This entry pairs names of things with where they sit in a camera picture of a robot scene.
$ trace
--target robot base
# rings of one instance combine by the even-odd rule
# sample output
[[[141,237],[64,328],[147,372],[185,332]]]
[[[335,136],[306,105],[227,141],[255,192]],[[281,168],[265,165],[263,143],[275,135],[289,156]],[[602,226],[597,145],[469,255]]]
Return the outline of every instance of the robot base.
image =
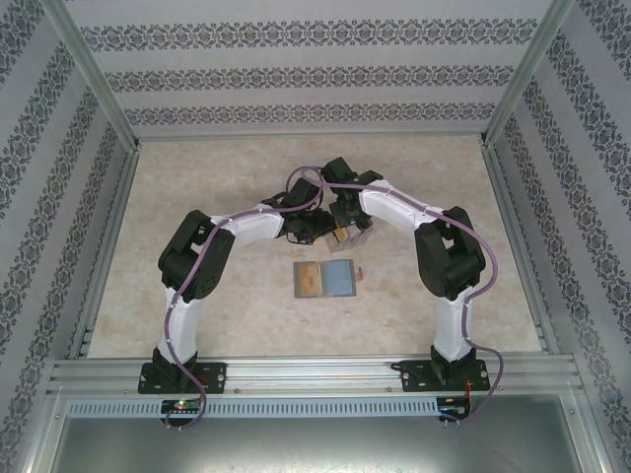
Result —
[[[197,354],[184,364],[201,381],[207,394],[223,394],[226,385],[225,363],[197,363]],[[145,363],[138,381],[140,394],[197,394],[199,388],[177,365],[169,363],[156,348],[152,363]]]
[[[405,360],[391,365],[401,373],[403,392],[464,391],[466,382],[471,391],[491,388],[486,363],[475,359],[475,350],[460,360],[448,362],[432,346],[431,360]]]

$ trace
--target small card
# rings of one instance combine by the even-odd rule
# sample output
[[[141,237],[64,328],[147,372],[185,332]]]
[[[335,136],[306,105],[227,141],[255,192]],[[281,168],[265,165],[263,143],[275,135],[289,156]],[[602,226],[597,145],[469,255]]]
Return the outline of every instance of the small card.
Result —
[[[298,299],[356,296],[353,260],[296,262],[294,288]]]

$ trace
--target marble-patterned floor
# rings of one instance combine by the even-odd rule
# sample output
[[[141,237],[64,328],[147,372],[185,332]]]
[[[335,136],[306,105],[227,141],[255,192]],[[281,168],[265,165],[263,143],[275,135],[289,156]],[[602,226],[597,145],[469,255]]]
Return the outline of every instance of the marble-patterned floor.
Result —
[[[338,156],[423,202],[467,210],[500,262],[498,284],[475,303],[473,339],[502,351],[540,350],[476,137],[349,136],[144,145],[89,356],[151,356],[166,309],[158,257],[188,211],[251,208],[282,190],[294,168]],[[295,261],[336,258],[362,267],[357,297],[294,298]],[[233,252],[205,301],[197,346],[208,357],[429,353],[434,333],[434,299],[412,241],[375,221],[365,245],[335,255],[323,240],[297,246],[284,238]]]

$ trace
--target wall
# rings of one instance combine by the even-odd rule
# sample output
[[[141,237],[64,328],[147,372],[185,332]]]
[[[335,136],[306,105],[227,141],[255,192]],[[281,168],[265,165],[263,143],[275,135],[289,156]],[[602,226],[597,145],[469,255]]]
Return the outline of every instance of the wall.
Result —
[[[483,131],[550,0],[66,3],[140,137]]]
[[[126,150],[33,0],[0,4],[0,472],[65,358]]]
[[[631,2],[576,2],[496,152],[614,471],[631,471]]]

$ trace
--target enclosure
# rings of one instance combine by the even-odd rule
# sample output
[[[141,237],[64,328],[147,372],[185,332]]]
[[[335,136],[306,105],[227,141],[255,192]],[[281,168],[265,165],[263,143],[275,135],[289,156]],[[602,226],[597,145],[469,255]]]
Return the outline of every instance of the enclosure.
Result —
[[[631,471],[630,7],[3,1],[0,470]],[[444,429],[462,393],[404,389],[391,365],[429,360],[434,301],[376,219],[340,253],[231,254],[197,331],[223,393],[167,432],[179,396],[138,393],[162,250],[190,210],[251,208],[338,156],[465,208],[494,248],[472,313],[506,361],[493,398]],[[338,255],[357,296],[296,300],[292,264]]]

